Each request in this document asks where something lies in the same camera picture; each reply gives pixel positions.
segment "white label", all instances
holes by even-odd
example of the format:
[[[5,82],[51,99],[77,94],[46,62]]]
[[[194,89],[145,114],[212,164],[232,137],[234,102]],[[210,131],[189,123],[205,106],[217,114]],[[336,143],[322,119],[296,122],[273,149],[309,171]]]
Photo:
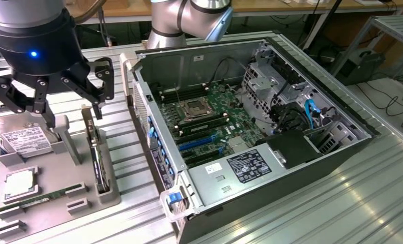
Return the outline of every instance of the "white label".
[[[6,132],[1,136],[19,155],[50,147],[41,127]]]
[[[208,127],[208,125],[200,126],[197,128],[190,129],[190,132],[198,131],[201,129],[205,129]]]
[[[193,57],[193,61],[197,62],[197,61],[202,61],[204,59],[204,55],[200,55],[200,56],[194,56]]]
[[[206,166],[205,169],[206,169],[208,174],[210,174],[210,173],[221,170],[222,168],[221,168],[220,163],[214,163],[214,164],[210,164],[209,166]]]

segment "hard drive label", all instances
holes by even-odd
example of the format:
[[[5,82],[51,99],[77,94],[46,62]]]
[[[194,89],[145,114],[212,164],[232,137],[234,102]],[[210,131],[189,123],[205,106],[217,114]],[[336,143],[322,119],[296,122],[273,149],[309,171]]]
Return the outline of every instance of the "hard drive label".
[[[246,183],[272,172],[256,149],[226,159],[240,183]]]
[[[6,132],[1,136],[19,155],[50,147],[41,127]]]

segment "gray plastic holder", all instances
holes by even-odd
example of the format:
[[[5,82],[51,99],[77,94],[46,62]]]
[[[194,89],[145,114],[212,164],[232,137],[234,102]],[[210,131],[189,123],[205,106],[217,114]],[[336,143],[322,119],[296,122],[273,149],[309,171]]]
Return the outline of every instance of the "gray plastic holder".
[[[14,215],[25,213],[25,210],[21,207],[13,207],[10,209],[6,209],[5,211],[0,212],[0,219],[9,218]]]
[[[0,239],[3,239],[14,234],[25,232],[26,224],[19,220],[14,220],[0,226]]]
[[[90,208],[86,198],[81,198],[75,201],[71,201],[67,204],[65,204],[65,206],[66,206],[66,211],[70,215]]]
[[[85,192],[87,191],[87,188],[86,188],[83,182],[79,182],[79,183],[77,183],[77,184],[74,184],[74,185],[81,185],[81,186],[79,186],[78,188],[71,189],[71,190],[69,190],[69,191],[65,192],[65,195],[66,195],[69,198],[71,198],[71,197],[77,196],[78,194],[82,194],[82,193],[85,193]]]

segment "metal workbench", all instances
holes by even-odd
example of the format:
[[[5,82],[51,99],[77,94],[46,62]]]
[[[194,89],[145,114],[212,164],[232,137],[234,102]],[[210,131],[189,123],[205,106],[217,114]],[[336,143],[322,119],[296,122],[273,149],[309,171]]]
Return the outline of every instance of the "metal workbench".
[[[403,42],[403,15],[372,16],[367,20],[364,26],[361,27],[358,33],[356,34],[356,37],[353,38],[353,41],[350,42],[348,48],[345,49],[341,57],[334,61],[334,64],[332,65],[332,69],[329,73],[333,76],[338,73],[352,51],[357,48],[360,42],[367,36],[371,27],[376,27],[383,33],[388,34],[395,39],[397,39],[397,41]],[[379,37],[375,38],[375,41],[372,41],[368,44],[368,47],[371,48],[375,47],[380,37],[381,35],[379,35]]]
[[[270,36],[278,42],[381,135],[332,174],[193,243],[403,243],[401,133],[388,124],[381,125],[377,114],[281,35],[264,32],[224,39],[257,36]],[[102,108],[103,119],[97,125],[106,131],[122,202],[15,243],[176,242],[122,97],[117,55],[141,48],[129,45],[85,50],[89,59],[109,56],[115,68],[115,97]],[[67,115],[70,133],[81,131],[78,106],[83,100],[66,93],[50,95],[49,101],[53,111]]]

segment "pcie slot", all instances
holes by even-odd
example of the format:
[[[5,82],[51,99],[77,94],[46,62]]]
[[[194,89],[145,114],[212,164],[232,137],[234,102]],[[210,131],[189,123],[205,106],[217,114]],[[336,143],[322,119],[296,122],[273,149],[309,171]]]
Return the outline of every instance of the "pcie slot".
[[[185,137],[181,137],[178,139],[174,140],[176,144],[181,144],[181,143],[185,143],[188,141],[194,141],[196,139],[198,138],[204,138],[209,135],[209,132],[208,131],[201,131],[201,132],[197,132],[189,136],[185,136]]]
[[[194,142],[190,142],[190,143],[188,143],[188,144],[185,144],[185,145],[181,145],[181,146],[178,147],[178,151],[184,151],[184,150],[188,150],[188,149],[194,148],[194,147],[197,147],[197,146],[209,144],[209,143],[213,142],[213,141],[214,141],[214,135],[210,136],[210,137],[208,137],[208,138],[205,138],[205,139],[201,139],[201,140],[198,140],[198,141],[194,141]]]
[[[186,165],[189,164],[200,164],[201,162],[216,160],[222,155],[222,148],[218,148],[214,151],[210,151],[205,154],[201,154],[190,159],[185,160]]]

